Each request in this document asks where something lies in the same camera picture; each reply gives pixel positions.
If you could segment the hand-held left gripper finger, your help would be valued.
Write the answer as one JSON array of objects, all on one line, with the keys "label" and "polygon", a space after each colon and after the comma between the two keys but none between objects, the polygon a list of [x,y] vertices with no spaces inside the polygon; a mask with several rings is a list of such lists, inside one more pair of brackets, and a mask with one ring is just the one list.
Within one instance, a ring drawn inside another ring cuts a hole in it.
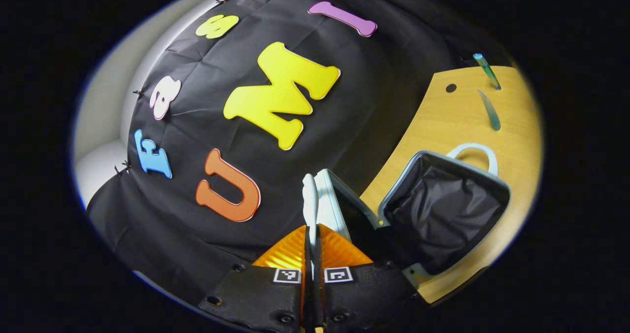
[{"label": "hand-held left gripper finger", "polygon": [[254,263],[234,264],[198,308],[261,333],[299,333],[307,234],[307,226],[301,226]]},{"label": "hand-held left gripper finger", "polygon": [[415,331],[428,303],[393,261],[374,261],[325,225],[315,252],[325,333]]}]

